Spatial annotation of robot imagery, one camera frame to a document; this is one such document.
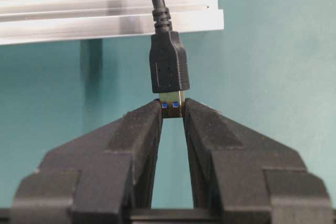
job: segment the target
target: gripper jaw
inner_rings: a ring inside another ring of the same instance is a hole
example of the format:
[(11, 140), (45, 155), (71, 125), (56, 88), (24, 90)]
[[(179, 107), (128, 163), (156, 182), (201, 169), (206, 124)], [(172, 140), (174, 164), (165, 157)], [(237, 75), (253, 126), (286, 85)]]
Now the gripper jaw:
[(161, 213), (165, 223), (202, 216), (231, 224), (333, 223), (324, 183), (298, 152), (192, 99), (183, 121), (195, 209), (151, 210), (162, 117), (154, 100), (49, 151), (22, 180), (10, 222), (130, 223), (131, 210), (154, 220)]

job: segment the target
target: metal rail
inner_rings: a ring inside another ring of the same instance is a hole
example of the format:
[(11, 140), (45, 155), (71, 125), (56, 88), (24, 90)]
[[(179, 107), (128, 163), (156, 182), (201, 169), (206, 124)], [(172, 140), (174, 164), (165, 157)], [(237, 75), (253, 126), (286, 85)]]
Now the metal rail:
[(208, 209), (132, 209), (125, 213), (124, 222), (131, 224), (161, 223), (221, 223), (220, 216)]
[[(180, 32), (224, 29), (218, 0), (166, 0)], [(154, 32), (151, 0), (0, 0), (0, 45)]]

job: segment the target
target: usb plug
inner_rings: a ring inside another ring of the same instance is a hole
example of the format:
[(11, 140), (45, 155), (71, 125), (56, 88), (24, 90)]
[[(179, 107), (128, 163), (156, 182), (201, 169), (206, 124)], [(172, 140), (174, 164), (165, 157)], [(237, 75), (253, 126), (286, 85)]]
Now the usb plug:
[(184, 91), (160, 93), (163, 118), (181, 118), (184, 116)]

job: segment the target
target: black plastic housing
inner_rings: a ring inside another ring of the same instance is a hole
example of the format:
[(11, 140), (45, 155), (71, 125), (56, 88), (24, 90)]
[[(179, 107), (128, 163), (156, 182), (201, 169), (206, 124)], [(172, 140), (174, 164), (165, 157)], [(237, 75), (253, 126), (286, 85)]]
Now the black plastic housing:
[(165, 31), (152, 35), (149, 58), (153, 93), (190, 88), (187, 56), (178, 32)]

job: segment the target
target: black plastic part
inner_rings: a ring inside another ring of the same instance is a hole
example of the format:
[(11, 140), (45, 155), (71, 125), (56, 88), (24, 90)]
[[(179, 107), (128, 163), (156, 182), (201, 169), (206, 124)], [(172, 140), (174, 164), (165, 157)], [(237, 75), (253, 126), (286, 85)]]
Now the black plastic part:
[(296, 151), (191, 99), (185, 108), (195, 207), (230, 224), (332, 223), (323, 181)]
[(0, 224), (334, 222), (323, 181), (296, 151), (191, 99), (185, 108), (196, 209), (150, 209), (162, 127), (155, 100), (50, 151)]
[(161, 126), (155, 100), (48, 152), (21, 182), (11, 223), (121, 223), (123, 207), (150, 207)]
[(163, 33), (173, 30), (171, 16), (168, 8), (155, 9), (153, 11), (153, 18), (155, 21), (155, 33)]
[(178, 32), (152, 35), (150, 68), (153, 93), (190, 88), (187, 57)]

